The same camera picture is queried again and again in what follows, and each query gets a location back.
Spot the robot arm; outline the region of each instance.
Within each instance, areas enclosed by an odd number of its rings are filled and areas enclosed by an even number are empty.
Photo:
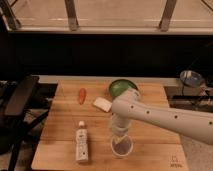
[[[113,101],[111,129],[117,136],[125,135],[135,119],[213,145],[212,113],[153,107],[139,102],[139,97],[137,90],[128,89]]]

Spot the wooden cutting board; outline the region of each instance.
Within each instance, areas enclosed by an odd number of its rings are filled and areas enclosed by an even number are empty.
[[[109,122],[106,113],[92,104],[97,97],[112,101],[108,81],[61,81],[58,84],[49,116],[45,122],[33,163],[33,170],[69,171],[188,171],[179,135],[171,131],[132,121],[129,130],[134,148],[125,158],[117,158],[110,147]],[[160,84],[137,83],[142,102],[169,107]],[[80,88],[87,91],[83,105],[78,103]],[[75,132],[80,120],[88,129],[89,163],[75,161]]]

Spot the green bowl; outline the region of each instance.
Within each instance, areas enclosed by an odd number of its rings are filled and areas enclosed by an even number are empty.
[[[111,97],[114,99],[117,96],[121,95],[128,88],[134,88],[138,90],[137,86],[130,80],[125,79],[115,80],[109,86],[109,93]]]

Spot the chair armrest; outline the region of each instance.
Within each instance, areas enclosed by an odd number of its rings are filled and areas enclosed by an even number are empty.
[[[19,116],[23,114],[34,94],[38,80],[38,76],[27,76],[18,84],[7,104],[4,115]]]

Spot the carrot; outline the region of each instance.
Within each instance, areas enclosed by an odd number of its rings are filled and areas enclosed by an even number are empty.
[[[86,95],[87,95],[86,89],[81,88],[78,93],[78,102],[80,105],[82,105],[84,103],[84,101],[86,99]]]

